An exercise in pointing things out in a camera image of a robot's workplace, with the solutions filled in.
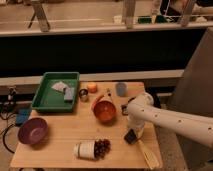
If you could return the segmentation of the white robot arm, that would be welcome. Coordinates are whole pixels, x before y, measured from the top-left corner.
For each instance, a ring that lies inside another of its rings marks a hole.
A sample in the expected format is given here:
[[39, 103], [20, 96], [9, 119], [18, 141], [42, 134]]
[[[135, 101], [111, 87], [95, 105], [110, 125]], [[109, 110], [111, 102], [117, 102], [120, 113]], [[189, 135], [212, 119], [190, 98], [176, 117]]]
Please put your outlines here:
[[156, 108], [154, 99], [146, 92], [127, 104], [127, 113], [128, 125], [135, 131], [151, 122], [213, 148], [213, 118]]

